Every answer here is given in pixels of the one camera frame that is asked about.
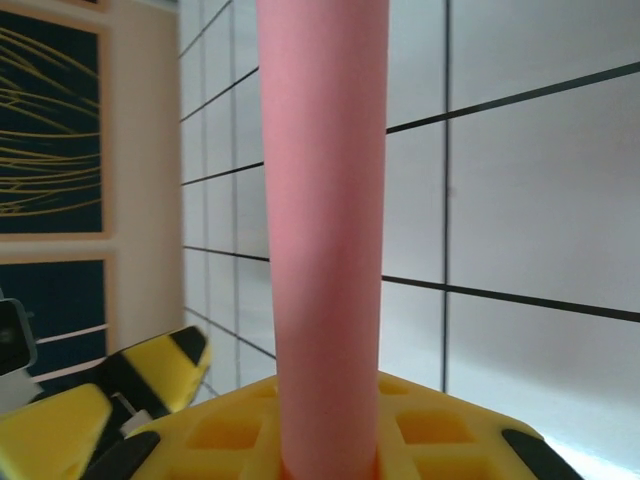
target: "yellow grid block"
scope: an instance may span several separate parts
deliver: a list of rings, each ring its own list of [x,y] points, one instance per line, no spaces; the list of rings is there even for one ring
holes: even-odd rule
[[[379,374],[380,480],[536,480],[504,429],[522,422]],[[280,412],[271,377],[158,419],[160,444],[134,480],[280,480]]]

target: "beige wall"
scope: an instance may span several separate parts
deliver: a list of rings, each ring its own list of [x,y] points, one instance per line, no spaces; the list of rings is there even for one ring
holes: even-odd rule
[[[56,0],[15,3],[111,29],[114,228],[110,240],[3,243],[2,254],[115,253],[116,348],[181,325],[176,15],[133,0],[110,0],[106,13]]]

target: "black rubber pad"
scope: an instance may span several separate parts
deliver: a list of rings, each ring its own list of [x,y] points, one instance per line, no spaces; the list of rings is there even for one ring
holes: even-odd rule
[[[544,440],[512,429],[502,436],[538,480],[583,480]]]
[[[207,339],[197,327],[183,328],[169,336],[194,365],[200,363],[202,352],[207,347]]]
[[[136,411],[146,410],[151,418],[160,418],[170,413],[122,352],[107,357],[98,365],[97,370],[96,383],[108,397],[119,392]]]
[[[117,444],[93,464],[81,480],[130,480],[160,443],[156,432],[142,432]]]

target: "framed artwork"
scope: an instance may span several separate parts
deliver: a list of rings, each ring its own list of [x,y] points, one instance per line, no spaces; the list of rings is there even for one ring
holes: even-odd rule
[[[100,363],[113,345],[114,265],[109,254],[0,257],[0,291],[27,313],[42,387]]]
[[[109,0],[62,0],[65,3],[91,8],[99,12],[105,12],[109,7]]]
[[[110,236],[107,41],[0,5],[0,240]]]

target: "pink cylinder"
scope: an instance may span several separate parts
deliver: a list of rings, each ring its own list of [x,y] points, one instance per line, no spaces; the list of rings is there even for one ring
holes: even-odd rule
[[[376,463],[389,0],[257,0],[287,478]]]

